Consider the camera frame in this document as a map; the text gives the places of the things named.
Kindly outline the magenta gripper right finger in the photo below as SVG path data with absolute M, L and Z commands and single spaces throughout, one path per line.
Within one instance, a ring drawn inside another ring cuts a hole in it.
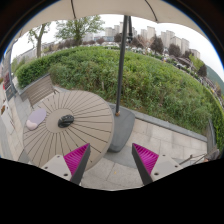
M 168 155 L 158 155 L 136 143 L 132 144 L 132 155 L 143 185 L 148 185 L 182 169 L 182 167 Z

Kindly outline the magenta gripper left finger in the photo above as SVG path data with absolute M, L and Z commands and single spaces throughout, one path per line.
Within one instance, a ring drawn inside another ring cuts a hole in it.
M 55 155 L 42 169 L 79 185 L 90 156 L 90 144 L 87 143 L 65 156 Z

